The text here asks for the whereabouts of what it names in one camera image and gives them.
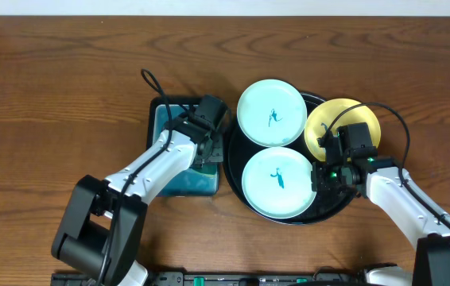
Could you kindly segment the green yellow sponge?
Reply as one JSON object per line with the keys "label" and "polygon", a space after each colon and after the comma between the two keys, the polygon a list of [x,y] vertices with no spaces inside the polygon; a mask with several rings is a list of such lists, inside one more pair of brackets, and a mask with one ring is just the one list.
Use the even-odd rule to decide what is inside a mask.
{"label": "green yellow sponge", "polygon": [[199,176],[217,176],[219,174],[219,165],[217,163],[194,164],[192,169]]}

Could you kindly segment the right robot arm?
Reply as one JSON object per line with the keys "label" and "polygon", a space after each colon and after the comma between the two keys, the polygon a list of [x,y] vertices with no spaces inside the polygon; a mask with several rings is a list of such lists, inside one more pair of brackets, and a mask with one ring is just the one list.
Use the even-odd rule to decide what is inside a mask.
{"label": "right robot arm", "polygon": [[317,192],[351,191],[382,209],[416,250],[413,270],[365,269],[367,285],[450,285],[450,214],[432,201],[391,157],[363,157],[312,165]]}

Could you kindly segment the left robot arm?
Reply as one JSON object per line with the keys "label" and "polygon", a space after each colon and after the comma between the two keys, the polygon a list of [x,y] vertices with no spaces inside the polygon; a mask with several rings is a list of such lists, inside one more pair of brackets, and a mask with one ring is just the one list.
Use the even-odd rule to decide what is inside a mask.
{"label": "left robot arm", "polygon": [[51,254],[97,285],[143,285],[136,261],[149,204],[193,164],[223,159],[223,131],[178,118],[127,167],[104,180],[86,175],[73,188]]}

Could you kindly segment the yellow plate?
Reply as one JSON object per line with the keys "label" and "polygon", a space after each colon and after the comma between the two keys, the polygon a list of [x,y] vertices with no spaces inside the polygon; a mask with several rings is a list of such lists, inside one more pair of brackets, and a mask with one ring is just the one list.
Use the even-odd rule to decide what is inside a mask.
{"label": "yellow plate", "polygon": [[[318,145],[317,139],[323,137],[332,121],[344,110],[358,105],[359,101],[354,99],[331,99],[317,106],[308,116],[305,123],[305,143],[310,153],[319,161],[324,162],[326,155],[324,148]],[[336,135],[336,129],[354,123],[365,122],[368,124],[372,143],[379,146],[381,139],[381,128],[374,112],[367,106],[361,106],[348,111],[332,127],[332,134]]]}

